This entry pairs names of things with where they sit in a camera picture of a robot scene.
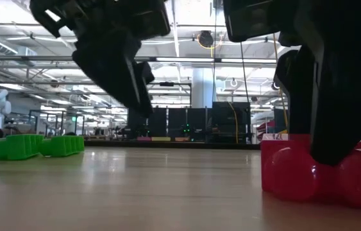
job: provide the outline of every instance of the white column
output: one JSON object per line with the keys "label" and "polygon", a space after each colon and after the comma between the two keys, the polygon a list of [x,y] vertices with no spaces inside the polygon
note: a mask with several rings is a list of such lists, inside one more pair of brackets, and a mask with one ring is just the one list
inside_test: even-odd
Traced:
{"label": "white column", "polygon": [[192,108],[212,108],[215,94],[213,70],[210,68],[193,69]]}

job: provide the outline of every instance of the green object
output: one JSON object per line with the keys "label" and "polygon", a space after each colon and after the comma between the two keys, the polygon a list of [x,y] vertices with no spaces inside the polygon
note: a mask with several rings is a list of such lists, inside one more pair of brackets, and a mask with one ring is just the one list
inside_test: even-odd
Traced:
{"label": "green object", "polygon": [[39,153],[42,135],[9,135],[0,139],[0,160],[26,160]]}
{"label": "green object", "polygon": [[40,153],[46,157],[68,157],[85,150],[83,137],[64,135],[45,139],[40,145]]}

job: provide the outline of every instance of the red toy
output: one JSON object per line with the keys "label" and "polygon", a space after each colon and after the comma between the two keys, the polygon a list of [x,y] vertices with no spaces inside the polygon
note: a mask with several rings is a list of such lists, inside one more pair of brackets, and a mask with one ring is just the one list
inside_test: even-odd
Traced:
{"label": "red toy", "polygon": [[309,135],[265,134],[262,187],[292,201],[341,203],[361,208],[361,141],[338,166],[317,163]]}

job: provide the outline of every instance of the yellow cable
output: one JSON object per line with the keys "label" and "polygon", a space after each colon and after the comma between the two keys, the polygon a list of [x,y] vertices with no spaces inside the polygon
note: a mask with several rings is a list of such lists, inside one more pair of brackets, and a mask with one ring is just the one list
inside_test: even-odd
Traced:
{"label": "yellow cable", "polygon": [[[276,55],[276,64],[277,64],[278,54],[277,54],[276,35],[274,33],[273,33],[273,44],[274,44],[274,54]],[[283,103],[285,128],[287,129],[289,127],[289,120],[287,119],[287,111],[285,109],[285,104],[284,104],[284,99],[283,99],[283,91],[281,90],[281,88],[280,88],[280,96],[281,96],[281,102]]]}
{"label": "yellow cable", "polygon": [[197,43],[201,46],[201,47],[203,47],[203,48],[205,48],[205,49],[211,49],[211,50],[213,50],[213,49],[216,49],[216,48],[218,48],[219,46],[221,46],[222,45],[222,39],[223,39],[223,36],[220,36],[220,42],[218,43],[218,45],[216,45],[215,47],[205,47],[205,46],[203,46],[203,45],[201,45],[201,43],[199,42],[199,38],[200,38],[200,35],[197,35]]}
{"label": "yellow cable", "polygon": [[231,109],[233,110],[234,112],[234,119],[235,119],[235,124],[236,124],[236,144],[239,143],[239,125],[237,124],[237,114],[236,114],[236,111],[234,110],[233,108],[233,105],[231,105],[231,103],[229,101],[227,101],[227,103],[230,105]]}

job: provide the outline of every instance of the table surface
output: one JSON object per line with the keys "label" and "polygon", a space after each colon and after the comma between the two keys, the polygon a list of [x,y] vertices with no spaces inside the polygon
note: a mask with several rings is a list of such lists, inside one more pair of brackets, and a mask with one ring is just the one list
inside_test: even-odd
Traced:
{"label": "table surface", "polygon": [[361,230],[361,210],[263,193],[259,151],[87,148],[0,162],[0,230]]}

